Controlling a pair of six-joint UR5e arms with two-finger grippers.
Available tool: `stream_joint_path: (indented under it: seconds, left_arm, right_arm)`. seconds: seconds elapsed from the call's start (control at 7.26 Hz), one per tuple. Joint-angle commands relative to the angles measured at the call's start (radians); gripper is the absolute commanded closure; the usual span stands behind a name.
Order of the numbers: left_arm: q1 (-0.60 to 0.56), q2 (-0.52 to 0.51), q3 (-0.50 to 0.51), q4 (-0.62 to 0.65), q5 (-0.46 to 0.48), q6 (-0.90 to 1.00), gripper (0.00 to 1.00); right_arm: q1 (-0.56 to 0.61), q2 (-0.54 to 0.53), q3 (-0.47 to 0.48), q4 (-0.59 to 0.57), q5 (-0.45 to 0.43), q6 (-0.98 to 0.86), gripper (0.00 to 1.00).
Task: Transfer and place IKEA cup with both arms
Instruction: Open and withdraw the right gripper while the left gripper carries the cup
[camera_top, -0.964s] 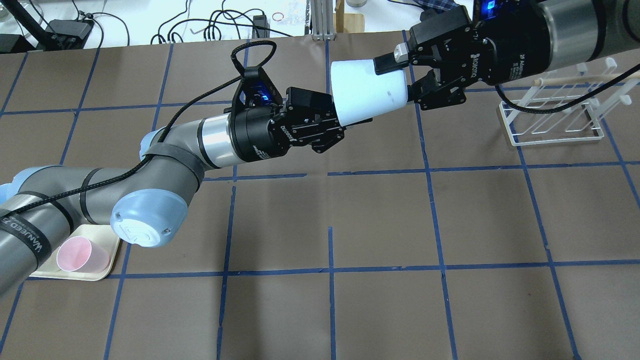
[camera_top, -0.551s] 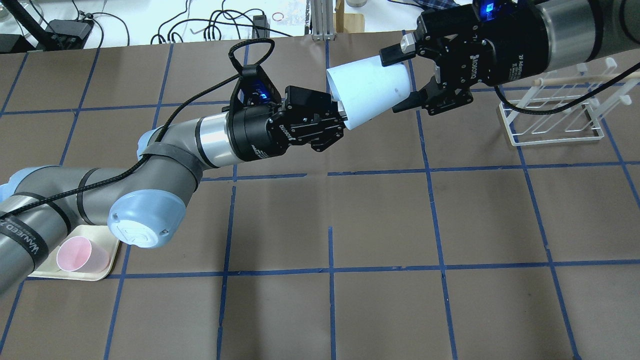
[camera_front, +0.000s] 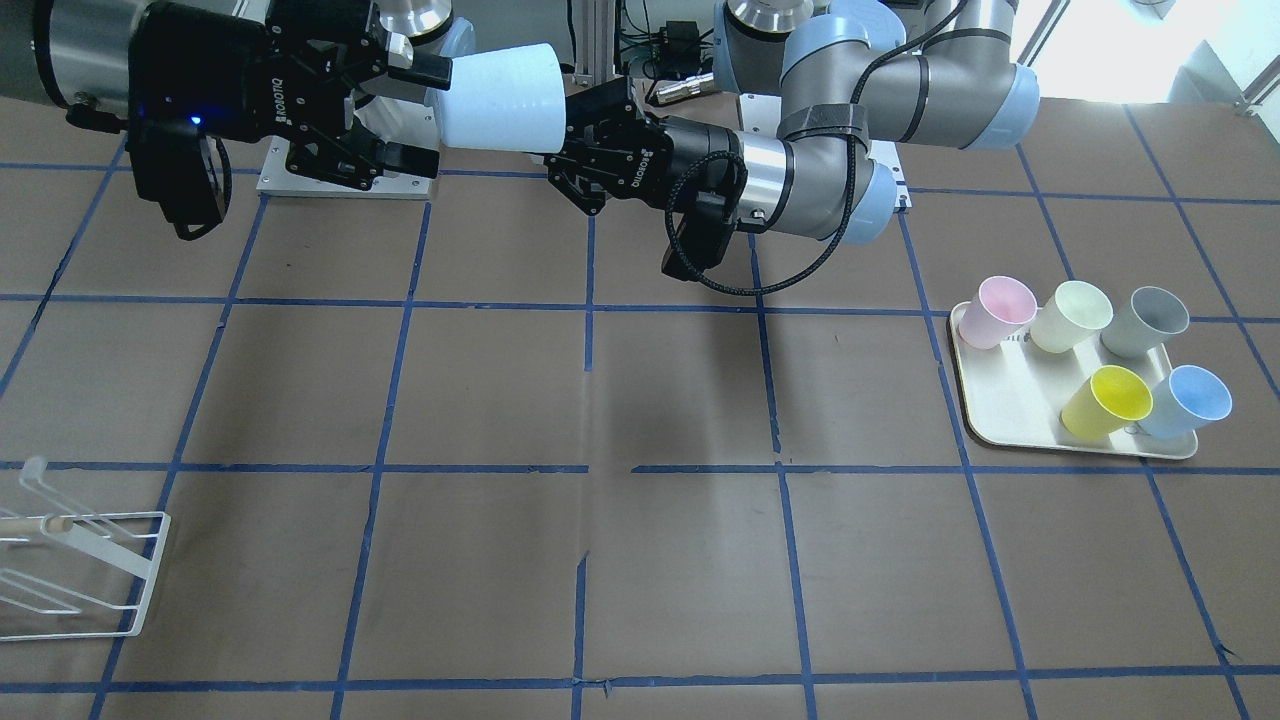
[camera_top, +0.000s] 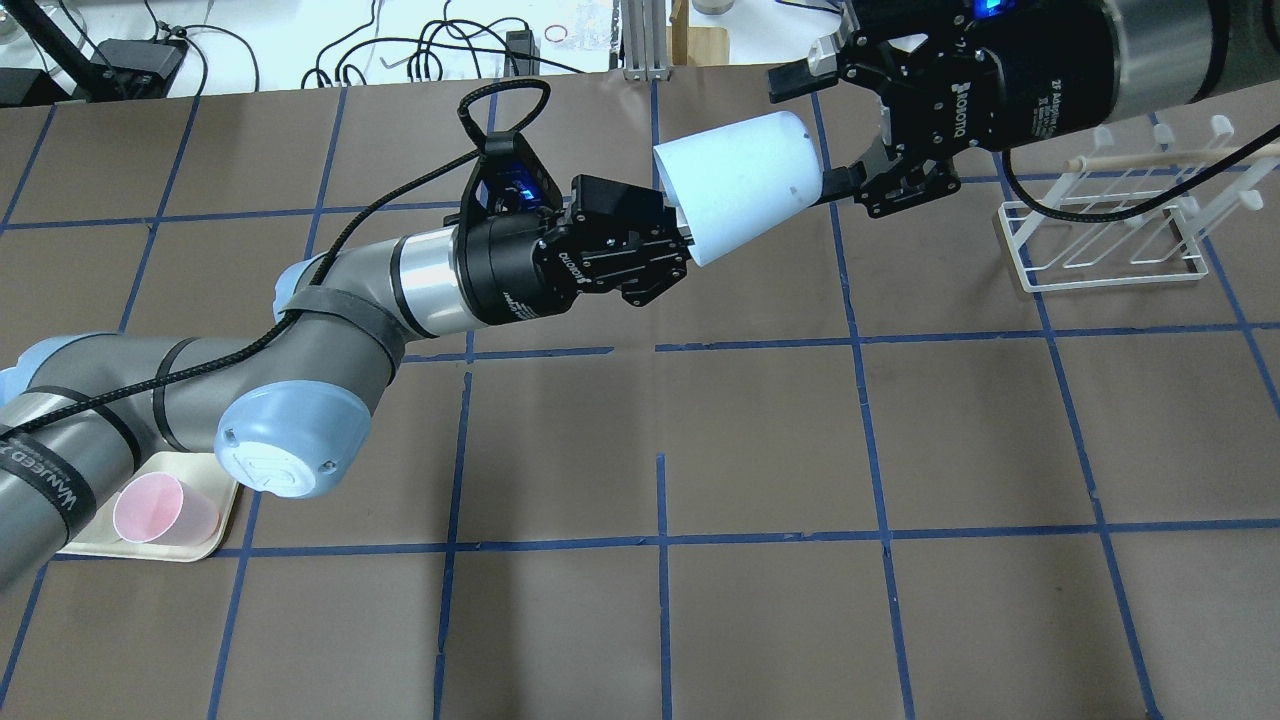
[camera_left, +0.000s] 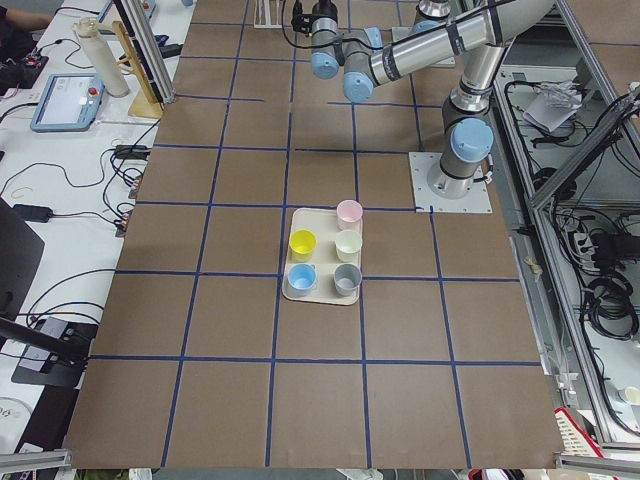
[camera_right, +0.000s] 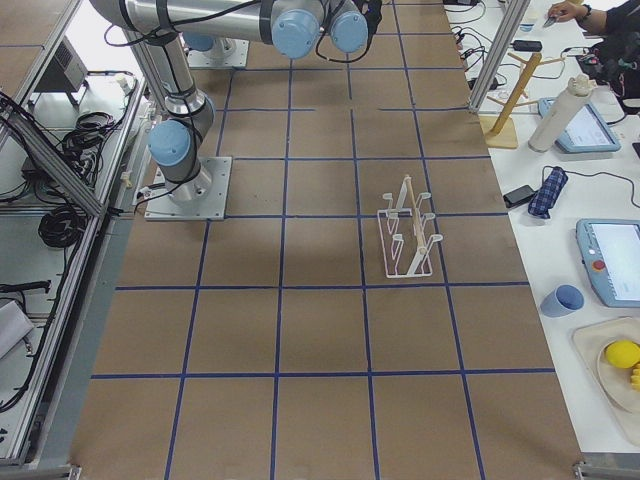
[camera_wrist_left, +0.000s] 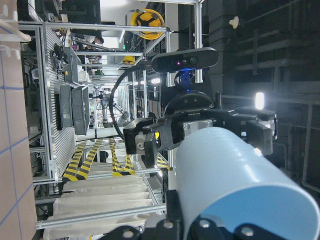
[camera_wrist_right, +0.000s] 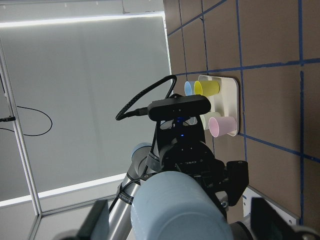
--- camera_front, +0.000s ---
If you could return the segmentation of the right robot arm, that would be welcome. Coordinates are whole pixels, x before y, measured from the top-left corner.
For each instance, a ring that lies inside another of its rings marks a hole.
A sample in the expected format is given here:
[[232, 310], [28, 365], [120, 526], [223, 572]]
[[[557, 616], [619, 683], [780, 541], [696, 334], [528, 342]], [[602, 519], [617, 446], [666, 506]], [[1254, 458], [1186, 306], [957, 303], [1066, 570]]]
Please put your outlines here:
[[3, 95], [125, 132], [168, 178], [209, 143], [291, 143], [292, 172], [370, 190], [433, 178], [439, 152], [362, 123], [378, 99], [451, 87], [448, 1], [5, 1]]

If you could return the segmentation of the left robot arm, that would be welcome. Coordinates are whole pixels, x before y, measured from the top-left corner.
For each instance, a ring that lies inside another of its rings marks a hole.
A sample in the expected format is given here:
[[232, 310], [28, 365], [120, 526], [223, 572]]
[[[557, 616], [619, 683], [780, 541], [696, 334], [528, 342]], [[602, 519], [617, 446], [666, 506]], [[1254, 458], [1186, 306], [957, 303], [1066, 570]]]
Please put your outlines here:
[[927, 1], [910, 32], [882, 1], [719, 1], [714, 81], [780, 99], [773, 129], [644, 110], [627, 79], [571, 95], [549, 182], [586, 214], [609, 199], [695, 214], [695, 227], [826, 240], [877, 237], [893, 213], [876, 141], [1000, 150], [1038, 111], [1033, 69], [1012, 59], [1015, 1]]

